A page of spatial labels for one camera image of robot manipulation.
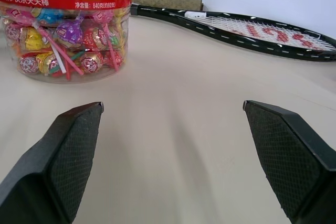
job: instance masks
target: pink lollipop stick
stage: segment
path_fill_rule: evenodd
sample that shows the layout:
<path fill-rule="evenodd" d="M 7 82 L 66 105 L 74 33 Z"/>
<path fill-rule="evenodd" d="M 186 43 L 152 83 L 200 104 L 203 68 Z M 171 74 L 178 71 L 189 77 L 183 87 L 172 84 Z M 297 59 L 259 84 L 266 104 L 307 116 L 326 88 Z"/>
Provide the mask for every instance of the pink lollipop stick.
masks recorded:
<path fill-rule="evenodd" d="M 60 52 L 60 54 L 64 57 L 64 59 L 75 69 L 81 76 L 84 74 L 82 70 L 80 70 L 79 67 L 70 59 L 70 57 L 64 52 L 64 50 L 61 49 L 59 45 L 57 45 L 56 42 L 51 38 L 49 33 L 45 31 L 42 27 L 40 27 L 35 22 L 33 23 L 33 27 L 44 37 L 48 39 L 48 41 Z"/>
<path fill-rule="evenodd" d="M 119 67 L 118 67 L 118 64 L 117 64 L 117 59 L 115 57 L 116 55 L 114 53 L 111 40 L 109 39 L 110 31 L 109 31 L 109 28 L 108 28 L 107 24 L 103 25 L 103 31 L 104 31 L 105 35 L 107 36 L 107 44 L 109 45 L 109 49 L 110 49 L 110 53 L 111 53 L 111 59 L 112 59 L 112 62 L 113 62 L 114 69 L 116 71 L 118 71 Z"/>

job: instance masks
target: plastic jar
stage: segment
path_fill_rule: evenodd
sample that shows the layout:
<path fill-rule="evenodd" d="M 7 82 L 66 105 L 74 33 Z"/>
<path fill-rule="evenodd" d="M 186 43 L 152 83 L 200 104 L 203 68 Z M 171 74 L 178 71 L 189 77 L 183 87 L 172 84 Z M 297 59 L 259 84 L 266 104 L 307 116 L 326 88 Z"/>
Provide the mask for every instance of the plastic jar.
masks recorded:
<path fill-rule="evenodd" d="M 114 74 L 127 56 L 130 5 L 131 0 L 0 0 L 15 67 L 52 83 Z"/>

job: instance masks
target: table surface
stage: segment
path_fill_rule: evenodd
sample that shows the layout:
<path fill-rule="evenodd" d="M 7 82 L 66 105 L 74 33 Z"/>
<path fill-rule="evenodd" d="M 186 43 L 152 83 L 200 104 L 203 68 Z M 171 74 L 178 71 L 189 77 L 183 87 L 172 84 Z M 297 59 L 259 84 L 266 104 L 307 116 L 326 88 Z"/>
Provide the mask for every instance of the table surface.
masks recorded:
<path fill-rule="evenodd" d="M 290 223 L 242 110 L 256 100 L 299 113 L 333 148 L 336 65 L 236 48 L 130 18 L 116 75 L 47 84 L 16 72 L 0 42 L 0 181 L 55 117 L 103 101 L 96 155 L 75 224 Z"/>

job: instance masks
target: lollipop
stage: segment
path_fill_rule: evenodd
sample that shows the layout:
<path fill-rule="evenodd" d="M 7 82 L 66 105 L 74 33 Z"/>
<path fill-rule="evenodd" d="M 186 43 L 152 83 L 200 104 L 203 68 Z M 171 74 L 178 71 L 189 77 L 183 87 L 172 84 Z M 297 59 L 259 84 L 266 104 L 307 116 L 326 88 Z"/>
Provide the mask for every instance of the lollipop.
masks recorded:
<path fill-rule="evenodd" d="M 114 26 L 109 26 L 110 38 L 113 48 L 120 48 L 125 43 L 125 39 L 122 36 L 122 31 L 118 30 Z"/>
<path fill-rule="evenodd" d="M 35 56 L 21 57 L 19 59 L 19 67 L 23 73 L 27 73 L 27 74 L 38 73 L 37 60 Z"/>
<path fill-rule="evenodd" d="M 100 11 L 97 11 L 93 14 L 93 19 L 97 23 L 101 24 L 101 26 L 103 28 L 103 31 L 105 32 L 105 36 L 108 38 L 107 43 L 108 43 L 109 48 L 110 48 L 110 55 L 111 55 L 111 59 L 112 59 L 112 62 L 113 62 L 113 66 L 114 66 L 114 69 L 116 71 L 118 71 L 119 67 L 118 67 L 118 64 L 117 64 L 117 60 L 115 59 L 116 57 L 114 55 L 112 43 L 109 39 L 110 31 L 109 31 L 109 28 L 108 28 L 108 23 L 112 20 L 112 18 L 113 18 L 113 11 L 112 10 L 100 10 Z"/>
<path fill-rule="evenodd" d="M 118 51 L 115 51 L 114 54 L 116 56 L 115 58 L 116 58 L 118 67 L 120 67 L 121 64 L 123 63 L 123 58 L 122 58 L 121 54 Z M 104 65 L 109 65 L 109 66 L 111 65 L 111 55 L 110 55 L 110 52 L 106 52 L 106 54 L 104 56 L 104 59 L 103 59 L 103 64 Z"/>
<path fill-rule="evenodd" d="M 79 15 L 75 21 L 64 22 L 60 24 L 56 29 L 56 35 L 58 41 L 67 48 L 78 48 L 82 44 L 82 29 L 80 24 L 83 21 L 83 17 Z"/>
<path fill-rule="evenodd" d="M 50 47 L 50 43 L 44 42 L 41 34 L 33 27 L 22 27 L 19 36 L 21 48 L 27 51 L 38 51 Z"/>
<path fill-rule="evenodd" d="M 32 16 L 43 26 L 55 27 L 63 17 L 63 11 L 59 9 L 34 8 Z"/>
<path fill-rule="evenodd" d="M 103 66 L 103 55 L 99 52 L 88 52 L 79 59 L 85 73 L 98 72 Z"/>
<path fill-rule="evenodd" d="M 47 52 L 36 56 L 38 69 L 45 75 L 50 74 L 50 70 L 58 66 L 58 61 L 54 52 Z"/>
<path fill-rule="evenodd" d="M 69 56 L 53 41 L 50 34 L 44 30 L 40 25 L 34 21 L 33 16 L 30 12 L 25 12 L 17 9 L 8 9 L 6 14 L 9 16 L 10 19 L 24 25 L 24 26 L 33 26 L 42 36 L 46 37 L 47 40 L 57 49 L 62 56 L 65 58 L 67 62 L 80 74 L 83 75 L 83 71 L 81 71 L 76 64 L 69 58 Z M 63 65 L 61 58 L 58 58 L 60 64 Z"/>
<path fill-rule="evenodd" d="M 123 38 L 127 37 L 128 31 L 128 17 L 129 17 L 129 9 L 122 8 L 114 11 L 114 22 L 112 22 L 113 26 L 118 30 L 118 32 L 122 35 Z"/>
<path fill-rule="evenodd" d="M 104 31 L 98 27 L 85 30 L 83 32 L 83 45 L 88 49 L 106 49 L 108 43 Z"/>
<path fill-rule="evenodd" d="M 17 27 L 17 24 L 13 22 L 8 22 L 5 26 L 5 33 L 8 39 L 11 39 L 13 41 L 19 41 L 20 28 Z"/>

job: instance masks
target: red label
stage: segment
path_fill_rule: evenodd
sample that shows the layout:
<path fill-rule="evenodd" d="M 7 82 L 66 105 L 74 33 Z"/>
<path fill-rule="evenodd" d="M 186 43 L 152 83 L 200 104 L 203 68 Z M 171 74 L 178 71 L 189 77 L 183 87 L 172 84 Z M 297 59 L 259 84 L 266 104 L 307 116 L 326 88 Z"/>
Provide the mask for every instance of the red label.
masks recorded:
<path fill-rule="evenodd" d="M 130 6 L 132 0 L 113 0 L 103 2 L 102 0 L 0 0 L 9 4 L 16 4 L 28 7 L 48 7 L 54 9 L 69 10 L 109 10 Z"/>

